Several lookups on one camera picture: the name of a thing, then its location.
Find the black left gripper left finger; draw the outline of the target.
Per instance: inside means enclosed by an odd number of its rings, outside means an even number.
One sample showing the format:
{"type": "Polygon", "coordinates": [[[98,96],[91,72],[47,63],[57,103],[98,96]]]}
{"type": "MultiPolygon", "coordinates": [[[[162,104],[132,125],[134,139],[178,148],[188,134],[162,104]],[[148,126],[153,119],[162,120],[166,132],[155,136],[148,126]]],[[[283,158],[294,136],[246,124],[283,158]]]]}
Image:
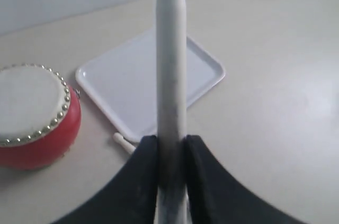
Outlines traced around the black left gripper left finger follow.
{"type": "Polygon", "coordinates": [[[108,184],[57,223],[153,223],[158,187],[158,140],[145,136],[108,184]]]}

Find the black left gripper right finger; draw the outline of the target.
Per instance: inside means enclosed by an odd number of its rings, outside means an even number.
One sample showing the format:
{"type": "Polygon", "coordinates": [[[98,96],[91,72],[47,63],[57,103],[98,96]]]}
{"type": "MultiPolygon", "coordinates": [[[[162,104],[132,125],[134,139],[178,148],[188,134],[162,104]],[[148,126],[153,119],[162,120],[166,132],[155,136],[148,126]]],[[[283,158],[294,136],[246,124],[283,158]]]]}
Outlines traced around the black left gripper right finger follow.
{"type": "Polygon", "coordinates": [[[199,136],[185,139],[185,171],[193,223],[299,223],[238,182],[199,136]]]}

